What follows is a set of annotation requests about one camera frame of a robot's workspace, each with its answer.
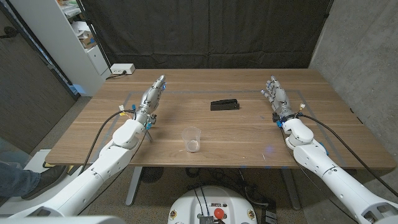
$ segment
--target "black shoe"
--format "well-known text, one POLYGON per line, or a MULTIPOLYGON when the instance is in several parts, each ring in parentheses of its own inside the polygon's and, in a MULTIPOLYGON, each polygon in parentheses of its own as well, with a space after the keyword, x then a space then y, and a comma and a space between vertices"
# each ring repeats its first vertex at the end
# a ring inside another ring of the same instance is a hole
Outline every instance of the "black shoe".
POLYGON ((63 176, 67 173, 68 166, 55 166, 41 173, 39 183, 28 194, 23 195, 21 198, 24 200, 32 200, 37 196, 44 193, 49 188, 59 183, 63 176))

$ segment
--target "white power strip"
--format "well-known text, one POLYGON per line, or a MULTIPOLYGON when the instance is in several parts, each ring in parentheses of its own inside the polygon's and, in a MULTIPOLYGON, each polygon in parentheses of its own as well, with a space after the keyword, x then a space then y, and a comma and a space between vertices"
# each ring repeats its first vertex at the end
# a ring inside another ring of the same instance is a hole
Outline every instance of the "white power strip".
POLYGON ((132 74, 135 69, 133 63, 115 63, 111 67, 111 72, 114 75, 122 74, 123 71, 126 71, 126 74, 132 74))

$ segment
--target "table leg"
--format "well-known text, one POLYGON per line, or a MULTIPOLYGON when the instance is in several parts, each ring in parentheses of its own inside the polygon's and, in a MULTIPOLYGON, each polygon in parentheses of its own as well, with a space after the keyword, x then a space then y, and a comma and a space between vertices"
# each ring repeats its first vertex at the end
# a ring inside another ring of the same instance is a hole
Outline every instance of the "table leg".
POLYGON ((129 192, 127 193, 126 205, 133 205, 138 189, 139 178, 141 176, 142 167, 135 167, 132 172, 129 192))
POLYGON ((287 191, 289 193, 290 201, 292 202, 292 207, 295 210, 300 210, 301 204, 299 201, 299 196, 297 194, 296 185, 294 184, 292 171, 290 169, 282 169, 281 171, 287 191))

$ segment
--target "black curtain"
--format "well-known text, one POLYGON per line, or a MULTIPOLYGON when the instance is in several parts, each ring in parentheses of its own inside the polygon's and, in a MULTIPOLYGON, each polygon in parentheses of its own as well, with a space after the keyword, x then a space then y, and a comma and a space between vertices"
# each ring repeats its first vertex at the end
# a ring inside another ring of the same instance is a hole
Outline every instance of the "black curtain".
POLYGON ((111 64, 307 68, 330 1, 83 0, 111 64))

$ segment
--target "red button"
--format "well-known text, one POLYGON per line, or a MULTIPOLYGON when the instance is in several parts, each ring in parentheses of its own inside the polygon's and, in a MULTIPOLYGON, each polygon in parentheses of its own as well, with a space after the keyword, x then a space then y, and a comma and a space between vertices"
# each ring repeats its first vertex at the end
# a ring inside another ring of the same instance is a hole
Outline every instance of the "red button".
POLYGON ((216 210, 214 210, 214 216, 217 219, 223 219, 224 218, 224 211, 220 208, 216 208, 216 210))

